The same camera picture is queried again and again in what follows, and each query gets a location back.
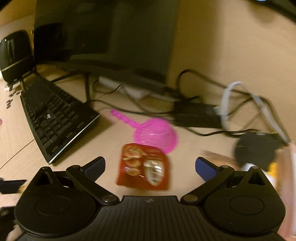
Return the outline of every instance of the snack bag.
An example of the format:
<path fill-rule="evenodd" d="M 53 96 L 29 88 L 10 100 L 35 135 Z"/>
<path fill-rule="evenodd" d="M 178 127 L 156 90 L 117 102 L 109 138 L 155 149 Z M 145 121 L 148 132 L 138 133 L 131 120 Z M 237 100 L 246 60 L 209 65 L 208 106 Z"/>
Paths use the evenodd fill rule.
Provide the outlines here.
<path fill-rule="evenodd" d="M 116 184 L 146 190 L 167 190 L 168 169 L 168 159 L 160 149 L 126 144 L 122 149 Z"/>

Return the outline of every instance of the power adapter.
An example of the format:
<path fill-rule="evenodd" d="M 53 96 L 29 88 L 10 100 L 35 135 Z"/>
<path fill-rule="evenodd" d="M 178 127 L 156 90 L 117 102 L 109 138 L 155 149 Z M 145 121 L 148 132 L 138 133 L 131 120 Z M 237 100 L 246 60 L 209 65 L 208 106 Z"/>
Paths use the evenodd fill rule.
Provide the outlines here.
<path fill-rule="evenodd" d="M 175 101 L 171 114 L 177 126 L 222 129 L 219 107 L 216 105 Z"/>

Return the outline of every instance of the black monitor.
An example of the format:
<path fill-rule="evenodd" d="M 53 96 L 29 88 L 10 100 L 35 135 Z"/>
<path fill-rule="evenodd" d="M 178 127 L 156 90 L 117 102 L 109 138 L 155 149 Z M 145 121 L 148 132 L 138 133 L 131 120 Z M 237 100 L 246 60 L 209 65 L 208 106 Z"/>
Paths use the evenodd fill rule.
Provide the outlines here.
<path fill-rule="evenodd" d="M 179 0 L 37 0 L 36 64 L 162 93 Z"/>

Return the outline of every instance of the black keyboard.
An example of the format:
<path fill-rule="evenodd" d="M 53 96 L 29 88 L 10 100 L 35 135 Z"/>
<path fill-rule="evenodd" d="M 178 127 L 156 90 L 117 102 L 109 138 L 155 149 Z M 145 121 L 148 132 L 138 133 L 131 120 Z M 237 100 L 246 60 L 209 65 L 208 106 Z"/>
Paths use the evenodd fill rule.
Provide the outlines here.
<path fill-rule="evenodd" d="M 21 101 L 34 138 L 49 164 L 99 118 L 99 113 L 41 76 L 25 87 Z"/>

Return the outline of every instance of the pink plastic strainer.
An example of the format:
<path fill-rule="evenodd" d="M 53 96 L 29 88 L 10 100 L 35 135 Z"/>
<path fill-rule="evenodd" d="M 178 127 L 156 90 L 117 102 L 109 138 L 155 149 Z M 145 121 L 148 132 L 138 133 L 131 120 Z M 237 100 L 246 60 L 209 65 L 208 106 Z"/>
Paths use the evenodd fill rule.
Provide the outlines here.
<path fill-rule="evenodd" d="M 110 112 L 136 129 L 133 134 L 135 143 L 157 147 L 164 153 L 169 153 L 176 147 L 178 142 L 177 134 L 166 120 L 153 118 L 139 124 L 117 110 L 111 110 Z"/>

